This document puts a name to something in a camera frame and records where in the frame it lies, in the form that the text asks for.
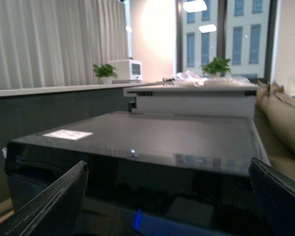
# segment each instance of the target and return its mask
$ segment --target white pot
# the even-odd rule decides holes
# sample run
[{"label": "white pot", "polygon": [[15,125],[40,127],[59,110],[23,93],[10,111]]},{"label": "white pot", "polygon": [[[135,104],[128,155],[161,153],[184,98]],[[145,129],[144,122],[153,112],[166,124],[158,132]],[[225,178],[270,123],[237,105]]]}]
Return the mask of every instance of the white pot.
[{"label": "white pot", "polygon": [[220,73],[220,72],[217,72],[215,75],[210,75],[210,77],[211,77],[212,79],[220,78],[220,77],[221,77],[221,73]]},{"label": "white pot", "polygon": [[114,77],[112,76],[99,78],[99,81],[101,81],[102,85],[110,85],[112,84],[112,80],[114,80]]}]

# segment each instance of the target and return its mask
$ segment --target small screen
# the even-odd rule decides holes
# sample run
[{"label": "small screen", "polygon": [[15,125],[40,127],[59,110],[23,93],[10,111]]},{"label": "small screen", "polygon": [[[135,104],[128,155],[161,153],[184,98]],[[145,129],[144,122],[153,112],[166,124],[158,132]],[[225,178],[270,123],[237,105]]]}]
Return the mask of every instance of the small screen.
[{"label": "small screen", "polygon": [[132,74],[140,75],[141,74],[141,65],[132,63]]}]

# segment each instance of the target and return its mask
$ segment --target curtain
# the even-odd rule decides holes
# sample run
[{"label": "curtain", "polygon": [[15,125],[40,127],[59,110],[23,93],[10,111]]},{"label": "curtain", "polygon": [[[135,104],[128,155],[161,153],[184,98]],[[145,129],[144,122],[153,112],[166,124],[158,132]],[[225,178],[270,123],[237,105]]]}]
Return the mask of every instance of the curtain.
[{"label": "curtain", "polygon": [[117,0],[0,0],[0,89],[92,85],[128,56]]}]

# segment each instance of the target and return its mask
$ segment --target green plant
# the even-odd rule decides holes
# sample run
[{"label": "green plant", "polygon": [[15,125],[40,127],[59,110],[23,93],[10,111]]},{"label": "green plant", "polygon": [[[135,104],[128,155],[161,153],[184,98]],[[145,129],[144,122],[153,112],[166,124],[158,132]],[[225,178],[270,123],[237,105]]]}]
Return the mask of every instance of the green plant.
[{"label": "green plant", "polygon": [[217,73],[227,74],[231,72],[229,67],[230,59],[223,59],[221,57],[215,57],[207,65],[202,66],[202,71],[205,74],[216,75]]},{"label": "green plant", "polygon": [[93,67],[94,67],[93,71],[98,78],[109,77],[109,76],[112,76],[115,79],[118,78],[118,74],[114,72],[116,68],[114,68],[110,64],[105,64],[105,65],[101,64],[101,66],[97,66],[96,64],[94,64]]}]

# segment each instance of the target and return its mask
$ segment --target ceiling light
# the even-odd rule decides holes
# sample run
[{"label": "ceiling light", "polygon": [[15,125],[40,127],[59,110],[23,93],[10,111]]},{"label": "ceiling light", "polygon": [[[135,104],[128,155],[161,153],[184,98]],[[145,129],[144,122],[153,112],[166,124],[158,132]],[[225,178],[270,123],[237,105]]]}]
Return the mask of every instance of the ceiling light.
[{"label": "ceiling light", "polygon": [[202,33],[207,33],[207,32],[213,32],[216,31],[216,26],[215,25],[205,25],[205,26],[200,26],[198,28]]},{"label": "ceiling light", "polygon": [[132,32],[132,28],[130,26],[126,26],[127,32]]},{"label": "ceiling light", "polygon": [[187,1],[183,3],[183,8],[187,12],[205,11],[207,6],[203,0]]}]

